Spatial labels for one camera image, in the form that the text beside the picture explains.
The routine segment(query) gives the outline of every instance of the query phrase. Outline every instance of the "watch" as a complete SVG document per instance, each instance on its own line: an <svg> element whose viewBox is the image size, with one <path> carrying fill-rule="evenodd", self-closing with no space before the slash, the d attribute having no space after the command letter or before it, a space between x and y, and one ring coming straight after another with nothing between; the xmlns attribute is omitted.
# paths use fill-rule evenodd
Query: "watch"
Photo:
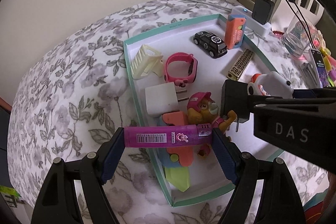
<svg viewBox="0 0 336 224"><path fill-rule="evenodd" d="M173 77L168 73L168 66L175 61L184 61L189 63L188 76ZM166 82L174 82L176 86L185 87L186 84L193 83L196 79L197 73L197 59L193 54L187 54L185 52L176 52L167 58L164 66L164 79Z"/></svg>

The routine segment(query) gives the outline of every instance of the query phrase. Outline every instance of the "table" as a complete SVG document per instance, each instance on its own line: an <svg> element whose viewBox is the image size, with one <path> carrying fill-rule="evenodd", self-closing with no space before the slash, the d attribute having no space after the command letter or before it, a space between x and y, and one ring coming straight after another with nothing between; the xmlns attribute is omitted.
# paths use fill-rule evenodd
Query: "table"
<svg viewBox="0 0 336 224"><path fill-rule="evenodd" d="M235 0L200 0L232 8ZM228 11L187 0L152 0L125 8L84 27L43 56L22 78L14 100L8 132L8 168L12 185L34 206L43 180L57 156L81 159L109 140L115 129L136 125L127 80L123 41L134 35L184 19ZM295 88L306 88L297 61L272 33L246 35L273 61ZM302 202L309 200L325 170L284 152ZM247 223L252 223L261 195L257 185ZM90 216L80 184L78 202L86 223ZM156 180L144 149L127 149L113 177L104 185L121 223L213 224L230 193L205 203L171 208Z"/></svg>

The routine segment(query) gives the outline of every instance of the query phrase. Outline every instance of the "transparent glass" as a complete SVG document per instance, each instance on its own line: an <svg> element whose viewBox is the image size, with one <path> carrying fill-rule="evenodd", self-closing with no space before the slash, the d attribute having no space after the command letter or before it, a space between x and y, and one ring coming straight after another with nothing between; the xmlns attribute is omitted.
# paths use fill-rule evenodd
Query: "transparent glass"
<svg viewBox="0 0 336 224"><path fill-rule="evenodd" d="M307 24L302 19L302 16L299 12L296 12L298 17L301 19L302 23L306 27L306 30L308 32L308 28L310 30L311 38L314 41L317 29L312 24L312 22L309 21L309 19L306 18ZM294 57L299 58L305 49L310 45L309 38L305 32L305 29L303 28L302 24L298 20L296 16L293 17L291 23L289 24L286 32L281 37L281 42L286 47L288 52L293 55Z"/></svg>

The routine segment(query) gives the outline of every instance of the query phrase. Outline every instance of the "green button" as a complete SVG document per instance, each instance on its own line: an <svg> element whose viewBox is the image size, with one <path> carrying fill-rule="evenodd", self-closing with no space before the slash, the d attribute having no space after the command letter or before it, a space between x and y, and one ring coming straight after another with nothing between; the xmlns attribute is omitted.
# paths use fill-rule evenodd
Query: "green button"
<svg viewBox="0 0 336 224"><path fill-rule="evenodd" d="M178 156L178 154L171 154L171 155L170 155L170 160L171 160L172 162L177 162L177 161L179 160L179 156Z"/></svg>

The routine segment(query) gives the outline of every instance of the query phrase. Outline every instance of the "black toy car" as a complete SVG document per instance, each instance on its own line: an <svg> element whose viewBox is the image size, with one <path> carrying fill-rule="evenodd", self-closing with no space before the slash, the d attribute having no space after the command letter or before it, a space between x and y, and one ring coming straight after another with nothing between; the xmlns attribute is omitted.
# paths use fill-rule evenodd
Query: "black toy car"
<svg viewBox="0 0 336 224"><path fill-rule="evenodd" d="M194 35L194 43L209 52L212 58L227 54L227 47L222 39L212 32L198 32Z"/></svg>

